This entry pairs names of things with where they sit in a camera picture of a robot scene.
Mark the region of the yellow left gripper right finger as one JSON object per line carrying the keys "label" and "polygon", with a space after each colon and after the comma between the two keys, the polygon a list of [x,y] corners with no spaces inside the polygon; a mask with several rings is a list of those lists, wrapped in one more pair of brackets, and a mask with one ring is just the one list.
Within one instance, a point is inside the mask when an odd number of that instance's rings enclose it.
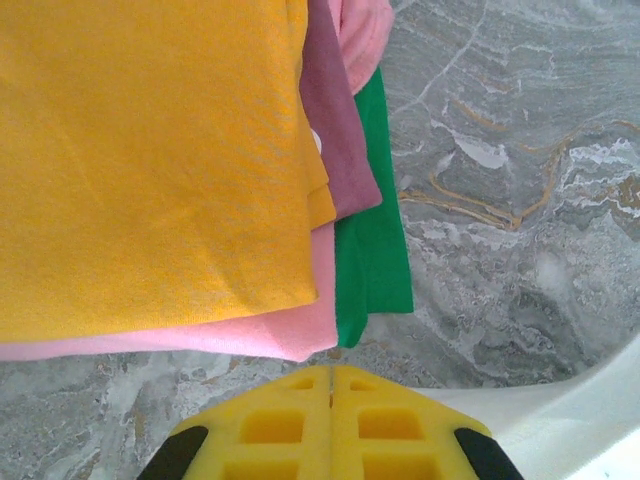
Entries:
{"label": "yellow left gripper right finger", "polygon": [[333,369],[334,479],[521,479],[478,420],[355,367]]}

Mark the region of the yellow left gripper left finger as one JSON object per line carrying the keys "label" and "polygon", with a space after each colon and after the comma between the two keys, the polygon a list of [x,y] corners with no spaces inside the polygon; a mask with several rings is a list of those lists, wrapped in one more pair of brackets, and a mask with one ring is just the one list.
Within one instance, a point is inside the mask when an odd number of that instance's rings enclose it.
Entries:
{"label": "yellow left gripper left finger", "polygon": [[330,369],[309,367],[186,418],[140,479],[327,479]]}

